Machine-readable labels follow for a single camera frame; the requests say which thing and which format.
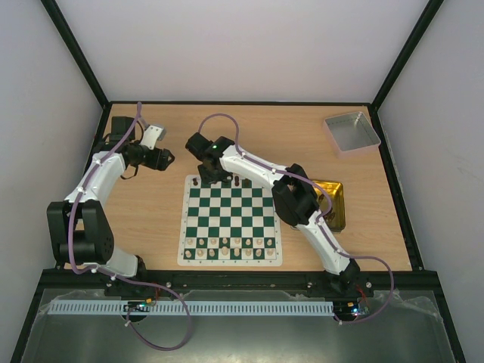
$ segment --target green and white chess board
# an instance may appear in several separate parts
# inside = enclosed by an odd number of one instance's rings
[[[271,191],[236,176],[212,185],[198,175],[187,176],[179,265],[282,265],[281,227]]]

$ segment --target black metal frame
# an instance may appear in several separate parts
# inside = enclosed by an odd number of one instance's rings
[[[102,91],[101,86],[91,67],[88,64],[84,54],[82,53],[79,44],[72,34],[69,25],[67,24],[61,10],[57,6],[55,0],[41,0],[45,6],[52,21],[54,22],[60,36],[65,41],[69,48],[75,62],[78,64],[86,81],[91,86],[93,93],[103,107],[103,113],[99,122],[98,130],[93,141],[93,147],[89,154],[87,165],[90,164],[94,146],[101,140],[107,121],[110,115],[113,104],[131,104],[134,101],[119,101],[109,102]],[[455,355],[455,358],[460,363],[465,362],[465,357],[459,343],[458,336],[455,331],[454,324],[450,312],[448,310],[447,302],[439,282],[437,273],[433,271],[425,271],[418,245],[415,240],[414,232],[411,227],[410,219],[405,207],[405,201],[402,197],[396,171],[389,154],[388,145],[386,143],[385,135],[378,116],[378,110],[381,104],[389,94],[393,84],[398,79],[401,71],[406,65],[412,52],[417,47],[418,42],[424,35],[430,22],[439,10],[443,0],[429,0],[427,6],[423,10],[418,22],[413,28],[408,37],[404,47],[400,51],[395,63],[393,64],[389,74],[385,78],[377,96],[374,101],[369,104],[361,103],[334,103],[334,102],[223,102],[223,101],[145,101],[145,104],[236,104],[236,105],[278,105],[278,106],[365,106],[371,116],[371,122],[379,135],[382,144],[380,146],[380,155],[383,166],[388,179],[389,188],[392,193],[393,202],[395,204],[397,216],[399,218],[402,229],[403,238],[405,239],[405,246],[407,247],[408,257],[411,262],[411,272],[394,272],[396,286],[400,290],[431,290],[433,291],[441,316],[444,319],[445,329],[447,330],[448,338]],[[323,282],[322,273],[318,272],[228,272],[228,271],[148,271],[147,278],[149,281],[157,281],[160,284],[170,282],[172,289],[178,292],[188,291],[190,289],[198,290],[216,290],[216,289],[235,289],[243,290],[250,288],[251,290],[284,290],[289,293],[304,293],[307,296],[324,296],[332,301],[345,301],[354,299],[354,296],[341,298],[329,291]],[[368,279],[372,283],[373,290],[388,290],[389,289],[389,275],[386,272],[368,272],[363,274],[364,279]],[[146,296],[150,292],[139,287],[132,287],[131,285],[112,284],[107,277],[96,274],[75,275],[71,271],[64,271],[60,266],[57,268],[44,270],[40,277],[39,285],[35,291],[32,303],[26,316],[22,331],[20,333],[17,346],[12,357],[12,361],[20,361],[29,332],[32,328],[36,313],[39,307],[40,300],[44,289],[105,289],[107,294],[117,296]]]

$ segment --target white robotic arm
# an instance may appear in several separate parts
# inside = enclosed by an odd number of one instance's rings
[[[235,173],[272,190],[275,211],[281,220],[306,236],[321,258],[326,272],[340,278],[343,285],[359,273],[356,262],[341,255],[347,253],[324,220],[318,218],[321,211],[312,186],[288,176],[297,174],[307,178],[303,168],[296,164],[288,168],[270,163],[248,153],[232,140],[221,137],[212,142],[198,132],[188,140],[185,147],[202,162],[198,170],[203,182],[227,181]]]
[[[114,245],[113,233],[103,211],[107,198],[116,181],[123,175],[128,165],[146,166],[150,169],[165,170],[175,159],[167,149],[156,148],[157,141],[163,139],[166,130],[162,126],[148,126],[143,131],[140,141],[134,141],[134,132],[124,145],[104,160],[126,133],[126,127],[133,119],[114,117],[112,132],[108,142],[98,145],[99,150],[92,157],[91,165],[77,187],[62,202],[53,202],[47,209],[48,226],[51,234],[52,250],[58,263],[69,262],[68,256],[68,220],[70,210],[79,192],[82,196],[76,210],[73,231],[73,251],[76,264],[102,267],[103,270],[125,277],[135,276],[138,272],[140,258],[126,253]]]

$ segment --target wooden table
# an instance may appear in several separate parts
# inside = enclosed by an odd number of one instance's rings
[[[199,164],[185,150],[185,143],[205,116],[221,112],[229,113],[240,123],[240,145],[249,152],[281,165],[298,163],[313,179],[343,183],[346,228],[337,239],[348,253],[378,256],[395,271],[410,271],[380,154],[337,159],[322,132],[324,118],[353,111],[363,111],[368,116],[366,107],[144,105],[142,115],[147,122],[168,130],[158,147],[170,149],[176,159],[165,172],[140,167],[138,176],[116,183],[105,207],[116,245],[141,256],[149,269],[195,268],[177,263],[185,177],[197,174]],[[114,104],[110,118],[134,115],[134,104]],[[109,130],[108,121],[105,133]],[[222,135],[233,139],[234,125],[217,117],[204,126],[203,135],[211,140]],[[196,269],[321,271],[321,261],[303,234],[283,224],[282,266]],[[358,264],[365,271],[385,270],[379,262],[360,260]]]

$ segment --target gold tray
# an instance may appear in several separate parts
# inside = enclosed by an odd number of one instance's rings
[[[313,180],[313,182],[326,190],[333,203],[331,211],[324,216],[327,226],[332,232],[341,232],[346,227],[343,184],[337,181],[324,180]],[[315,192],[318,195],[318,203],[321,210],[325,210],[327,208],[327,199],[317,188],[315,188]]]

